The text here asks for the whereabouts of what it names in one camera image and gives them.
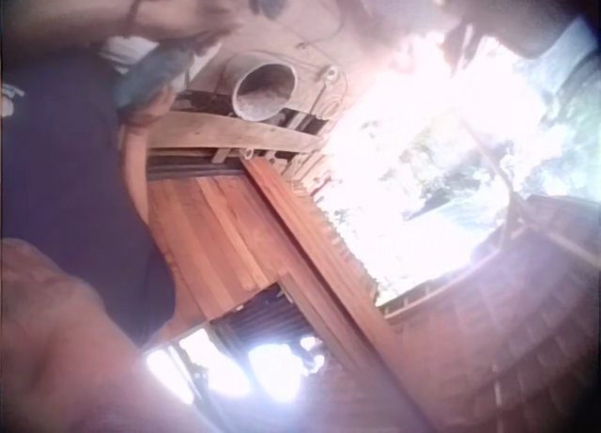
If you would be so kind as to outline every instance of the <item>hand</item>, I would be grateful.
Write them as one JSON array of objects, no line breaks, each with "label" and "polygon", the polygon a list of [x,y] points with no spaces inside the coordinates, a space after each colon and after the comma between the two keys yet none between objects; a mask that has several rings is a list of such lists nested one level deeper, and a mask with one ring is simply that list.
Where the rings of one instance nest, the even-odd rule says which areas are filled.
[{"label": "hand", "polygon": [[175,100],[176,90],[170,85],[166,85],[148,105],[131,114],[126,123],[128,132],[136,135],[148,135],[150,127],[171,110]]},{"label": "hand", "polygon": [[204,32],[220,38],[242,27],[234,6],[225,0],[143,1],[135,21],[139,34],[155,41]]}]

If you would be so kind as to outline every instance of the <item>bucket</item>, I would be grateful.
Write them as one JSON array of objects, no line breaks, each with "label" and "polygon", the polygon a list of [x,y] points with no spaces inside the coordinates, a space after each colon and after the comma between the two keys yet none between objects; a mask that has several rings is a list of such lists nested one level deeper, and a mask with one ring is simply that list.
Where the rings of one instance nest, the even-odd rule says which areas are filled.
[{"label": "bucket", "polygon": [[234,112],[248,121],[264,121],[278,114],[291,100],[297,83],[294,67],[261,53],[237,55],[223,74]]}]

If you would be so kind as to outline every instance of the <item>dark t-shirt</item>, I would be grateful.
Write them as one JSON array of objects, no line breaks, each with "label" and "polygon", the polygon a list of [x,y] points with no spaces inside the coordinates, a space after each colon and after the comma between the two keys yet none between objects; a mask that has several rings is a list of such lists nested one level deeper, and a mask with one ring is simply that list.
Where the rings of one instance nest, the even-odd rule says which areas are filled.
[{"label": "dark t-shirt", "polygon": [[121,174],[117,73],[77,51],[3,76],[2,237],[92,285],[143,345],[173,315],[175,289]]}]

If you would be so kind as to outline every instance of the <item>person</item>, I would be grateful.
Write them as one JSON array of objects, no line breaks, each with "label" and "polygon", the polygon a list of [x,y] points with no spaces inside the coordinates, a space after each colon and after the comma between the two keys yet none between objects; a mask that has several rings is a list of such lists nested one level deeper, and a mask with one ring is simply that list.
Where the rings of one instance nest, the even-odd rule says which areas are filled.
[{"label": "person", "polygon": [[142,347],[175,309],[146,226],[148,135],[175,94],[165,88],[120,124],[119,73],[86,45],[119,35],[217,38],[236,30],[237,16],[224,0],[6,0],[3,24],[2,237],[92,285]]}]

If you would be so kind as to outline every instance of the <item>bracelet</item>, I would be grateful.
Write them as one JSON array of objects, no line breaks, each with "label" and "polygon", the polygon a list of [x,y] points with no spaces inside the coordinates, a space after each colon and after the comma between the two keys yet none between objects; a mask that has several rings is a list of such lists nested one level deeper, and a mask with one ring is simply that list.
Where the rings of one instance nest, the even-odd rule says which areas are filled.
[{"label": "bracelet", "polygon": [[130,11],[128,12],[128,16],[125,18],[125,34],[124,37],[128,39],[133,34],[133,29],[135,26],[135,17],[138,14],[138,10],[140,10],[140,5],[143,0],[133,0],[131,4]]}]

